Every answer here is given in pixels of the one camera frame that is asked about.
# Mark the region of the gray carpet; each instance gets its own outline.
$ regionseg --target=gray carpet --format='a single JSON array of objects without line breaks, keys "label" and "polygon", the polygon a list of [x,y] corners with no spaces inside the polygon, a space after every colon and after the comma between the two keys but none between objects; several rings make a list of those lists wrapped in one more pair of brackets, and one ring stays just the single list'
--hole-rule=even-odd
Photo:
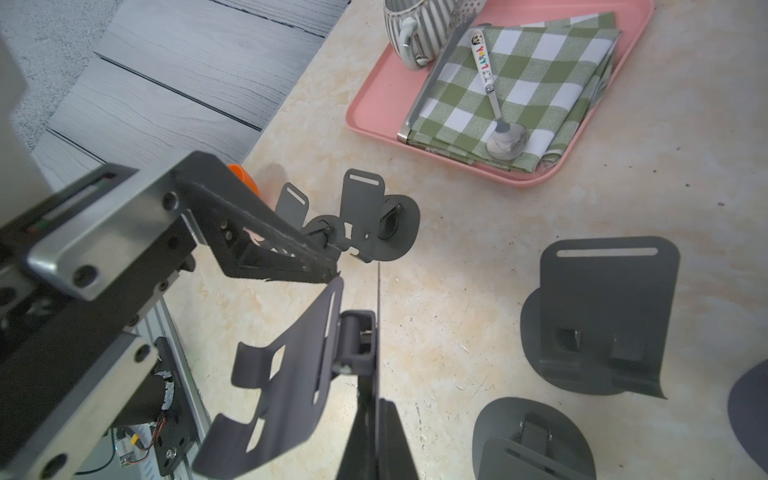
[{"label": "gray carpet", "polygon": [[27,80],[11,123],[30,151],[121,1],[0,0],[0,35]]}]

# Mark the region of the floor plank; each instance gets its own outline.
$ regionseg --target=floor plank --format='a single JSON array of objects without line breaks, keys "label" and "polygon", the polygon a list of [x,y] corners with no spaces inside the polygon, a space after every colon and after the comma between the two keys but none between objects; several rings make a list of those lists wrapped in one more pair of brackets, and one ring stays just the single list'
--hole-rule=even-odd
[{"label": "floor plank", "polygon": [[210,0],[124,0],[96,53],[264,128],[322,43]]},{"label": "floor plank", "polygon": [[349,0],[215,0],[313,34],[328,36]]},{"label": "floor plank", "polygon": [[32,156],[43,177],[54,190],[60,190],[95,168],[103,165],[97,158],[84,152],[50,131],[40,136]]},{"label": "floor plank", "polygon": [[108,163],[142,167],[171,149],[198,149],[240,163],[261,132],[100,58],[49,127]]}]

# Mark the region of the striped mug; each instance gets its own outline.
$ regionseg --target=striped mug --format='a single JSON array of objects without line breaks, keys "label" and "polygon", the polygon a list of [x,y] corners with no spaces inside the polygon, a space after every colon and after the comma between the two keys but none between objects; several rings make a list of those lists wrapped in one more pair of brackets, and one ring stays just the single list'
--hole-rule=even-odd
[{"label": "striped mug", "polygon": [[384,0],[389,43],[409,70],[424,68],[445,44],[455,0]]}]

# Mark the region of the green checkered napkin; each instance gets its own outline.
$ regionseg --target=green checkered napkin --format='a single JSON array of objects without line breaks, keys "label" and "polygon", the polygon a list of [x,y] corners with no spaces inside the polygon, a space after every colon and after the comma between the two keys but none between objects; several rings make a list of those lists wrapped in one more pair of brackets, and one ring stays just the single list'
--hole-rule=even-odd
[{"label": "green checkered napkin", "polygon": [[528,130],[528,144],[511,165],[491,158],[485,142],[496,122],[472,57],[469,35],[459,42],[429,93],[409,144],[463,163],[506,170],[554,163],[611,78],[620,30],[613,12],[501,28],[484,27],[504,119]]}]

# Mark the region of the marble countertop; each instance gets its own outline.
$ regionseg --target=marble countertop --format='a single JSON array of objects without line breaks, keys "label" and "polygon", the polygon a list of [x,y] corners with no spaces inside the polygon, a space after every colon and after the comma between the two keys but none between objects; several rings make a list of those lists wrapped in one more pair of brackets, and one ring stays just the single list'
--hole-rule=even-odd
[{"label": "marble countertop", "polygon": [[[380,174],[419,204],[415,245],[382,263],[382,394],[398,407],[419,477],[474,478],[472,429],[519,396],[584,433],[598,478],[768,478],[727,418],[730,387],[768,357],[768,8],[657,0],[657,11],[568,162],[516,190],[360,136],[345,113],[387,45],[380,0],[353,0],[244,162],[268,204],[285,181],[307,218],[338,214],[344,172]],[[522,352],[522,303],[558,239],[658,235],[680,249],[661,385],[668,399],[551,386]],[[248,422],[232,387],[239,341],[265,346],[322,285],[226,278],[206,247],[165,298],[211,417]],[[376,265],[339,261],[342,308],[376,307]],[[339,377],[313,437],[244,478],[335,478],[355,413]]]}]

